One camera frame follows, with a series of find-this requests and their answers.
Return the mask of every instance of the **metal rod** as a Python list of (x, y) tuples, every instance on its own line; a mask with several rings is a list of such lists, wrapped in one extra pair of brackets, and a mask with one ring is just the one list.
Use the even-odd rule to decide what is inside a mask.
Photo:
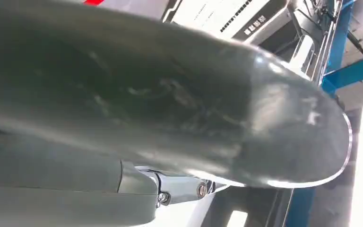
[(287, 10), (289, 10), (289, 14), (292, 18), (292, 21), (293, 21), (293, 24), (294, 24), (294, 27), (298, 33), (298, 36), (301, 40), (301, 37), (303, 36), (303, 31), (301, 30), (301, 26), (300, 26), (300, 23), (298, 23), (298, 20), (297, 20), (297, 17), (295, 16), (294, 14), (294, 8), (292, 5), (289, 5), (287, 6)]
[(308, 10), (308, 15), (312, 16), (312, 15), (311, 15), (311, 12), (310, 12), (310, 8), (308, 7), (307, 1), (306, 1), (306, 0), (302, 0), (302, 1), (304, 2), (304, 5), (305, 5), (305, 7), (306, 7), (306, 8), (307, 8), (307, 10)]
[(313, 24), (316, 25), (316, 27), (322, 31), (322, 27), (317, 23), (315, 22), (313, 19), (311, 19), (311, 17), (309, 17), (307, 14), (305, 14), (301, 9), (296, 9), (297, 11), (299, 11), (301, 14), (303, 14), (310, 22), (312, 22)]
[(317, 61), (315, 62), (315, 67), (314, 67), (314, 72), (312, 73), (312, 77), (311, 77), (311, 81), (317, 81), (318, 77), (319, 77), (319, 73), (318, 73), (318, 65), (321, 61), (321, 56), (324, 52), (324, 48), (325, 48), (325, 43), (326, 43), (326, 39), (327, 39), (327, 33), (325, 33), (323, 35), (323, 39), (322, 39), (322, 44), (320, 45), (320, 51), (318, 53), (318, 57), (317, 57)]
[(348, 31), (347, 38), (350, 40), (350, 42), (363, 54), (363, 47), (361, 46), (358, 39), (351, 33), (351, 31)]
[(335, 34), (336, 34), (336, 28), (337, 25), (339, 23), (340, 20), (340, 12), (342, 10), (342, 6), (343, 6), (343, 2), (341, 0), (336, 1), (337, 7), (336, 7), (336, 11), (333, 15), (333, 18), (335, 19), (334, 21), (331, 21), (330, 24), (330, 28), (329, 28), (329, 33), (328, 33), (328, 38), (327, 38), (327, 44), (330, 43), (328, 45), (328, 51), (325, 51), (323, 53), (322, 56), (322, 64), (321, 66), (321, 70), (320, 70), (320, 75), (319, 75), (319, 80), (318, 85), (320, 86), (322, 84), (322, 79), (324, 77), (325, 71), (326, 71), (326, 67), (328, 66), (328, 62), (329, 62), (329, 58), (330, 58), (330, 50), (332, 49), (332, 44), (333, 44), (333, 40), (335, 39)]
[(312, 3), (312, 6), (314, 7), (314, 8), (316, 8), (317, 7), (317, 3), (315, 2), (315, 0), (310, 0), (311, 1), (311, 3)]

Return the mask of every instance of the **scratch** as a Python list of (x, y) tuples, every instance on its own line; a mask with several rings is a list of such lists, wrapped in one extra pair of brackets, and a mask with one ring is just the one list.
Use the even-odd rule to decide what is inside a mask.
[(99, 95), (94, 95), (94, 100), (99, 105), (102, 113), (108, 117), (110, 115), (109, 104), (105, 100), (103, 100)]

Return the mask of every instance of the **blue steel beam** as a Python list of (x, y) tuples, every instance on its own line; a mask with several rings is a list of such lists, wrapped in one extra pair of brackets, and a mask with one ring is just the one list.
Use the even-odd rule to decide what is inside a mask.
[[(353, 0), (344, 0), (340, 18), (337, 22), (336, 33), (332, 40), (325, 72), (331, 72), (341, 67), (344, 49), (346, 46), (347, 32), (353, 11)], [(334, 5), (334, 0), (329, 0), (329, 5)], [(328, 78), (323, 79), (322, 88), (334, 94), (336, 89), (330, 89), (331, 82)], [(316, 187), (295, 189), (293, 192), (290, 209), (287, 214), (286, 227), (306, 227), (308, 226), (311, 206)]]

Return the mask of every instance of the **metal pipe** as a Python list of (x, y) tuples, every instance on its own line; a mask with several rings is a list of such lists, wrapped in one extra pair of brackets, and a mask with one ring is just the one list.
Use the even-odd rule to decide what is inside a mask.
[(287, 10), (289, 11), (289, 14), (290, 14), (290, 17), (292, 18), (292, 21), (293, 21), (293, 25), (298, 33), (298, 36), (301, 40), (301, 37), (303, 36), (303, 32), (301, 30), (301, 26), (300, 26), (300, 23), (298, 23), (298, 20), (297, 20), (297, 17), (295, 16), (294, 14), (294, 8), (292, 5), (288, 5), (287, 6)]
[(357, 50), (359, 50), (363, 54), (363, 47), (361, 46), (361, 44), (358, 41), (358, 39), (353, 35), (353, 33), (351, 33), (350, 31), (348, 31), (347, 38), (357, 48)]
[(329, 62), (329, 58), (330, 58), (330, 50), (332, 49), (332, 44), (333, 44), (333, 39), (335, 38), (335, 34), (336, 34), (336, 27), (339, 23), (340, 20), (340, 12), (342, 10), (342, 1), (336, 1), (337, 7), (336, 7), (336, 11), (333, 15), (333, 18), (335, 18), (335, 21), (331, 21), (330, 24), (330, 28), (329, 28), (329, 32), (328, 32), (328, 37), (327, 37), (327, 47), (328, 50), (325, 51), (322, 55), (322, 64), (320, 65), (320, 74), (319, 74), (319, 78), (318, 81), (316, 81), (316, 83), (318, 84), (318, 86), (320, 86), (322, 84), (322, 79), (323, 76), (325, 74), (326, 71), (326, 67), (328, 66), (328, 62)]
[(311, 17), (309, 17), (307, 14), (305, 14), (301, 9), (296, 9), (297, 11), (299, 11), (301, 14), (303, 14), (310, 22), (312, 22), (313, 24), (315, 24), (315, 26), (319, 29), (319, 30), (323, 30), (322, 27), (316, 23), (313, 19), (311, 19)]
[(315, 67), (314, 67), (314, 72), (312, 73), (312, 77), (311, 77), (311, 81), (317, 81), (318, 77), (319, 77), (319, 73), (318, 73), (318, 65), (320, 63), (320, 58), (324, 52), (324, 48), (325, 48), (325, 43), (326, 43), (326, 38), (327, 38), (327, 33), (325, 33), (323, 35), (323, 39), (322, 39), (322, 44), (320, 45), (320, 51), (318, 53), (318, 57), (317, 57), (317, 61), (315, 62)]

